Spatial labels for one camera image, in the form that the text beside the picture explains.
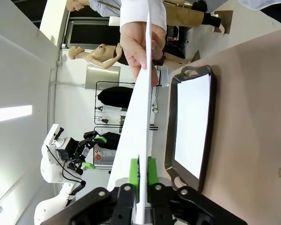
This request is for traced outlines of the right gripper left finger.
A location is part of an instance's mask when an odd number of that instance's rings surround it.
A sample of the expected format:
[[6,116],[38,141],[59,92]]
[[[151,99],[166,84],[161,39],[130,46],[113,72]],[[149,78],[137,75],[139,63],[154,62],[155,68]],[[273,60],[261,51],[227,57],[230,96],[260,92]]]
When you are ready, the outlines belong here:
[[139,159],[132,159],[128,182],[108,191],[98,187],[82,201],[82,210],[70,219],[71,225],[131,225],[136,215],[140,192]]

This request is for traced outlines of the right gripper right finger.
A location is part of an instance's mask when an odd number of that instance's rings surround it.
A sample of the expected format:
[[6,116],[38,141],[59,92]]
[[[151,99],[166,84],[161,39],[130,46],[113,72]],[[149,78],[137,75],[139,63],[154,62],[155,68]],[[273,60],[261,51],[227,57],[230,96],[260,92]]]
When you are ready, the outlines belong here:
[[154,225],[173,225],[175,219],[189,225],[212,225],[214,217],[193,199],[200,193],[189,186],[174,190],[159,182],[155,158],[148,158],[148,202]]

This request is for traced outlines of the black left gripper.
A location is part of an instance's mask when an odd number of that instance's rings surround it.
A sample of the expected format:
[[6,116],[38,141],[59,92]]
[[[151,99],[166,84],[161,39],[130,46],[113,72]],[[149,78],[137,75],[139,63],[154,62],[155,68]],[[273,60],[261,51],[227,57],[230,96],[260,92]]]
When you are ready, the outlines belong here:
[[[98,144],[106,144],[107,140],[101,136],[97,131],[86,132],[83,135],[84,140],[93,148]],[[57,152],[62,160],[70,162],[67,168],[75,173],[82,175],[85,170],[95,169],[92,163],[83,162],[82,154],[82,141],[76,141],[71,137],[60,138],[57,141]]]

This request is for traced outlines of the person's right hand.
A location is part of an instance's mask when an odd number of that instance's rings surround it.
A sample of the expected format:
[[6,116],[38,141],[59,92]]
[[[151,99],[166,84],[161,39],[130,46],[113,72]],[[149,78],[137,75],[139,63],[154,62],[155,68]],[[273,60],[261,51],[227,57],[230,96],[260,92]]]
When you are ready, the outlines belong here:
[[[142,68],[147,69],[146,25],[146,22],[130,22],[123,25],[120,30],[120,44],[134,79],[137,79]],[[159,60],[163,56],[166,31],[154,24],[151,25],[151,29],[152,59]]]

